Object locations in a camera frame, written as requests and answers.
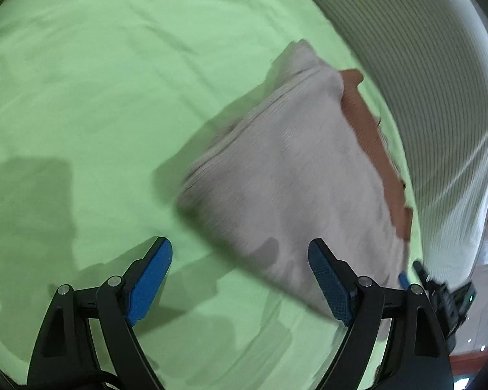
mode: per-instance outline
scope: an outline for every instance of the green bed sheet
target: green bed sheet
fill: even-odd
[[[175,209],[188,166],[272,90],[307,39],[359,66],[311,0],[5,0],[0,7],[0,368],[26,380],[61,283],[94,286],[168,237],[174,259],[136,334],[169,390],[314,388],[345,330],[243,268]],[[415,210],[402,143],[367,77]],[[411,259],[420,257],[414,211]],[[104,343],[94,323],[100,360]],[[361,387],[370,385],[377,344]]]

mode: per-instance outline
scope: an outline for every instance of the brown cloth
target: brown cloth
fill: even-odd
[[[340,74],[344,80],[342,113],[354,130],[359,146],[380,175],[386,204],[389,206],[390,218],[396,228],[397,236],[408,242],[412,227],[412,209],[405,206],[405,184],[394,171],[381,142],[376,121],[358,92],[358,85],[363,81],[363,75],[356,69],[344,70]]]

